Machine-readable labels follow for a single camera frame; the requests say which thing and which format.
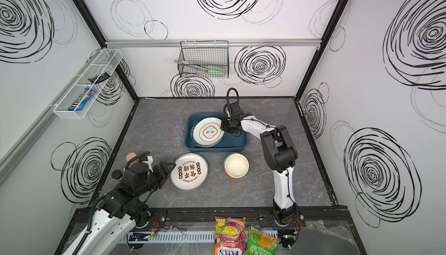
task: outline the blue tray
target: blue tray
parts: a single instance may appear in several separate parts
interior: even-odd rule
[[[204,118],[220,118],[223,119],[223,113],[216,112],[202,112],[190,115],[187,119],[187,128],[184,138],[184,145],[191,152],[241,152],[245,149],[248,144],[248,135],[245,131],[241,131],[241,134],[237,134],[239,136],[234,136],[228,132],[225,132],[225,135],[221,139],[221,141],[213,147],[199,147],[195,145],[190,137],[190,130],[195,124],[198,124]]]

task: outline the white wire basket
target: white wire basket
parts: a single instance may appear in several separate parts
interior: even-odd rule
[[[108,80],[101,83],[94,84],[89,79],[94,79],[95,81],[98,77],[104,73],[112,75],[122,60],[122,54],[119,49],[102,49],[100,54],[93,60],[93,62],[85,69],[85,71],[77,79],[76,83],[70,88],[70,90],[65,94],[59,104],[56,105],[53,112],[62,119],[82,119],[88,112],[88,109],[92,106],[93,102],[96,100],[97,96],[101,93],[104,86],[107,84]],[[76,107],[73,111],[68,109],[76,102],[79,96],[88,89],[88,93],[91,90],[94,91],[92,94],[92,99],[86,102],[85,106],[80,108]],[[86,94],[82,97],[80,102],[85,100]]]

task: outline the wire basket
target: wire basket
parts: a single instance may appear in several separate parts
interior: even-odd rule
[[[118,64],[122,60],[122,54],[119,49],[103,49],[101,53],[92,61],[92,63],[85,69],[85,71],[77,79],[76,83],[65,94],[59,104],[56,105],[53,112],[62,119],[82,119],[88,112],[88,109],[92,106],[97,96],[104,88],[106,81],[95,83],[99,79],[101,74],[107,73],[111,76]],[[82,92],[93,90],[93,98],[89,100],[85,106],[79,110],[77,107],[73,111],[69,111],[69,108],[74,102],[78,101]]]
[[[227,40],[181,41],[178,61],[180,76],[228,78],[229,55]]]

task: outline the gray marble countertop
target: gray marble countertop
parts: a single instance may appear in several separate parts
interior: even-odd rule
[[[123,169],[130,152],[150,151],[154,163],[174,162],[190,152],[175,140],[175,126],[186,129],[187,118],[198,112],[223,112],[225,99],[142,99],[111,167],[102,192],[114,188],[118,181],[111,178],[116,169]],[[291,98],[244,98],[240,100],[244,112],[254,114],[271,125],[285,125],[294,141],[298,159],[293,173],[293,194],[298,206],[330,206],[315,157],[308,143],[294,101]],[[209,166],[207,180],[198,189],[180,191],[171,180],[152,194],[149,207],[249,207],[272,206],[274,179],[263,158],[259,140],[248,141],[241,152],[248,158],[249,172],[241,179],[231,179],[224,171],[223,162],[229,152],[200,152]]]

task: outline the snack bag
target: snack bag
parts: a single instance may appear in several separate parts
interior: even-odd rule
[[[215,217],[214,255],[242,255],[245,251],[245,221]]]
[[[248,249],[243,255],[274,255],[279,247],[277,239],[254,227],[249,227]]]

